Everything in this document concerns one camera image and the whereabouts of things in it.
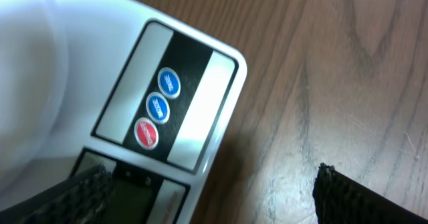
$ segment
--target digital kitchen scale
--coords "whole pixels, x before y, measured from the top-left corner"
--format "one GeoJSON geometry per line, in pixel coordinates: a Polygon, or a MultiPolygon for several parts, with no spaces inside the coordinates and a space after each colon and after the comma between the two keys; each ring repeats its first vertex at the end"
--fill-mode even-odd
{"type": "Polygon", "coordinates": [[[141,197],[137,223],[188,223],[247,74],[243,56],[133,0],[54,1],[68,39],[66,93],[0,209],[94,162],[113,173],[117,194],[141,197]]]}

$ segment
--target wood grain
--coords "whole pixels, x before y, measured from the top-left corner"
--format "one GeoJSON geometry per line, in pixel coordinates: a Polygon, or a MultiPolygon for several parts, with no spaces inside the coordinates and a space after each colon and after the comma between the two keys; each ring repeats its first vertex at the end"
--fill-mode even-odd
{"type": "Polygon", "coordinates": [[[320,162],[428,218],[428,0],[137,1],[247,60],[193,223],[316,223],[320,162]]]}

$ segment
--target button label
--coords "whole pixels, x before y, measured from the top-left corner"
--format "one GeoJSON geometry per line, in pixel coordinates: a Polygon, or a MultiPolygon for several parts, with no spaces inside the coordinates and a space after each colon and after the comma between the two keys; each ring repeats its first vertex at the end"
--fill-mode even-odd
{"type": "Polygon", "coordinates": [[[167,99],[158,92],[150,93],[147,96],[146,109],[150,118],[157,124],[164,124],[169,119],[167,99]]]}
{"type": "Polygon", "coordinates": [[[152,150],[158,145],[158,130],[148,118],[139,118],[135,122],[134,134],[139,145],[147,150],[152,150]]]}
{"type": "Polygon", "coordinates": [[[181,90],[180,78],[171,68],[165,67],[159,70],[158,85],[165,97],[170,99],[179,97],[181,90]]]}

